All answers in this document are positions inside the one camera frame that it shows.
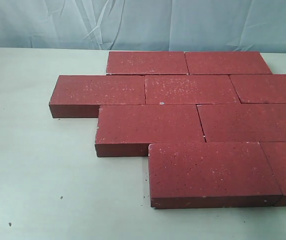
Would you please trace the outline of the white-speckled red brick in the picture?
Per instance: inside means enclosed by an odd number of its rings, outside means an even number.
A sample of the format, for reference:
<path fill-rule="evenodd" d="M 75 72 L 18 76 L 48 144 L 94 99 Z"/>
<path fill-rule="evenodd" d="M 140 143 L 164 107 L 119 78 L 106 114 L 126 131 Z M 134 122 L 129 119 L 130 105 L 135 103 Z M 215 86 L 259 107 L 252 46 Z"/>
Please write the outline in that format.
<path fill-rule="evenodd" d="M 228 75 L 146 75 L 146 104 L 239 104 Z"/>

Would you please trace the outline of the white backdrop curtain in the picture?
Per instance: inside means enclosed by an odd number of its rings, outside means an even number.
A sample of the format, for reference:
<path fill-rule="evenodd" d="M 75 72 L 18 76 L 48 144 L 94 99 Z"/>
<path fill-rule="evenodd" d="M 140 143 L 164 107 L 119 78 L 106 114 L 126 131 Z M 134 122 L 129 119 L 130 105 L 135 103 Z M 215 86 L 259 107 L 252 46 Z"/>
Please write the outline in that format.
<path fill-rule="evenodd" d="M 0 47 L 286 53 L 286 0 L 0 0 Z"/>

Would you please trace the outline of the middle row red brick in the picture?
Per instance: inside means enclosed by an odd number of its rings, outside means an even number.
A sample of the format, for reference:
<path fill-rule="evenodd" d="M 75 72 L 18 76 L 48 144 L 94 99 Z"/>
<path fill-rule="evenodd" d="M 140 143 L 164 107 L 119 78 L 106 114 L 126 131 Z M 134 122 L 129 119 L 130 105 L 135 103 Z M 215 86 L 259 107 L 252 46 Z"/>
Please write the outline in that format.
<path fill-rule="evenodd" d="M 207 142 L 286 142 L 286 103 L 197 106 Z"/>

